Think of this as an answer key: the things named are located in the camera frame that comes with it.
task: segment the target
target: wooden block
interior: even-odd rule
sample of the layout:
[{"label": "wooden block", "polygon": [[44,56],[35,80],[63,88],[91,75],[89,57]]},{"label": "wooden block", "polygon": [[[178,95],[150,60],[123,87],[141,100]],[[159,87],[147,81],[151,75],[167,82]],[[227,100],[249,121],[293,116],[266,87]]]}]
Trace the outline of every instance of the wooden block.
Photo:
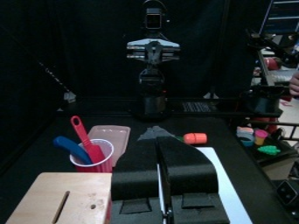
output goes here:
[{"label": "wooden block", "polygon": [[110,188],[111,173],[42,173],[7,223],[103,224]]}]

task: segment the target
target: white paper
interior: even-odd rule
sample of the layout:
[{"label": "white paper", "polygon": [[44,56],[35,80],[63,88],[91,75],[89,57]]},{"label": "white paper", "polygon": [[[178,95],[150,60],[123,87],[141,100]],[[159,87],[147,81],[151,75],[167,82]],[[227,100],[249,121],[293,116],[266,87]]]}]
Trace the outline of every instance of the white paper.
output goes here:
[{"label": "white paper", "polygon": [[249,218],[247,210],[243,207],[243,204],[241,202],[234,185],[230,182],[229,174],[225,171],[225,168],[222,166],[215,150],[213,148],[198,148],[198,150],[210,159],[218,172],[219,197],[221,197],[221,201],[229,215],[230,223],[231,224],[253,223],[251,219]]}]

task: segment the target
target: green object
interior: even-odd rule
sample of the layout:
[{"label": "green object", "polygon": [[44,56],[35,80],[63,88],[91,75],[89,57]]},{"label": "green object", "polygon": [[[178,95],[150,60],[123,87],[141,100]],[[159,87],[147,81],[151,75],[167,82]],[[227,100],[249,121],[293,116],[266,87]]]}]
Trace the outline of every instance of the green object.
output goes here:
[{"label": "green object", "polygon": [[266,153],[267,155],[275,156],[281,150],[274,145],[262,146],[258,151]]}]

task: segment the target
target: pink cup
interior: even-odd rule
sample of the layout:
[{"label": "pink cup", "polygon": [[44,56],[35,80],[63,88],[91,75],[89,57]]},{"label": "pink cup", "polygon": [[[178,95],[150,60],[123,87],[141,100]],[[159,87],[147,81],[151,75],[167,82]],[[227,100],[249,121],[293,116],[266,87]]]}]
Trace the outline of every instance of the pink cup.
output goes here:
[{"label": "pink cup", "polygon": [[105,139],[91,139],[90,141],[99,145],[106,159],[97,164],[83,164],[73,155],[70,155],[70,161],[75,164],[78,172],[113,172],[113,143]]}]

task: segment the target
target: black backdrop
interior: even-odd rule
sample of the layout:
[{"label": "black backdrop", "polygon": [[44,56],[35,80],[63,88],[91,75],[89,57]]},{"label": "black backdrop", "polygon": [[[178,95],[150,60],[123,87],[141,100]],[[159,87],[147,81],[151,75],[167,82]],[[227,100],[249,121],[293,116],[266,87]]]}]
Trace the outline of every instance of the black backdrop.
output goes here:
[{"label": "black backdrop", "polygon": [[[146,65],[127,59],[127,42],[145,37],[143,2],[0,0],[2,161],[62,105],[65,90],[38,61],[78,96],[138,95]],[[259,30],[269,0],[163,3],[171,20],[163,35],[182,45],[181,60],[162,64],[167,95],[203,97],[211,86],[218,96],[239,95],[255,66],[246,29]]]}]

